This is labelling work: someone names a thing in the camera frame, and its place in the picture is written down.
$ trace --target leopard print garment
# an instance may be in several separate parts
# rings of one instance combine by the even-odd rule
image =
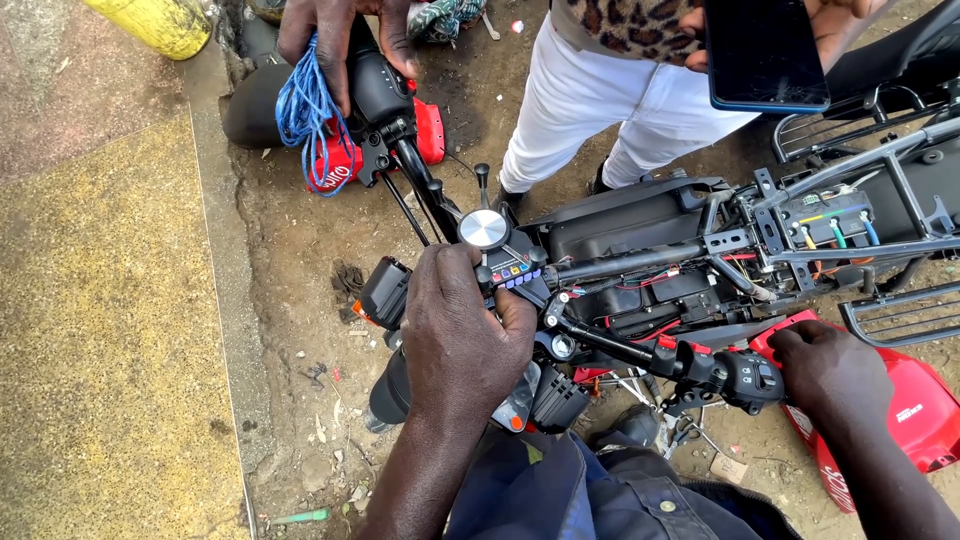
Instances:
[[[700,42],[678,22],[702,0],[558,0],[566,2],[587,33],[630,58],[684,65]]]

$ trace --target bolt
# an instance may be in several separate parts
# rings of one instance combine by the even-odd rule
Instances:
[[[557,335],[551,342],[553,353],[561,358],[566,358],[573,353],[573,340],[565,335]]]

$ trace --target silver round cap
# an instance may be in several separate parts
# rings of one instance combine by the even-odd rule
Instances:
[[[481,250],[495,248],[507,237],[507,220],[491,209],[474,210],[460,220],[460,239]]]

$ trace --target white pants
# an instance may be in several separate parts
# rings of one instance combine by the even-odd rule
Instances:
[[[754,118],[753,112],[714,109],[704,74],[575,50],[548,14],[534,42],[500,184],[511,193],[530,189],[573,159],[588,138],[620,122],[603,179],[623,187]]]

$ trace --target electric motorcycle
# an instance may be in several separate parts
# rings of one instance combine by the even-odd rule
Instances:
[[[399,169],[437,239],[483,253],[475,275],[488,307],[498,287],[536,307],[534,357],[493,415],[505,430],[569,428],[589,401],[569,367],[639,367],[672,380],[663,411],[674,416],[715,396],[756,415],[784,399],[783,381],[775,363],[745,345],[812,297],[861,291],[841,314],[850,332],[878,347],[960,333],[953,316],[918,321],[937,307],[926,300],[960,292],[960,282],[901,292],[925,261],[955,258],[960,248],[958,17],[960,0],[947,0],[843,57],[828,78],[834,105],[787,116],[775,129],[775,155],[805,160],[802,172],[776,178],[759,168],[734,186],[677,170],[524,224],[505,205],[490,208],[484,163],[473,169],[477,208],[444,195],[418,151],[413,91],[358,17],[348,48],[348,127],[363,157],[357,178],[385,184],[426,245],[391,180]],[[926,119],[920,129],[885,135],[874,148],[848,144],[918,119]],[[872,123],[854,126],[854,137],[835,135],[837,122]],[[358,302],[394,350],[371,392],[372,430],[403,422],[409,409],[400,321],[410,275],[384,257]],[[917,322],[893,324],[907,314]]]

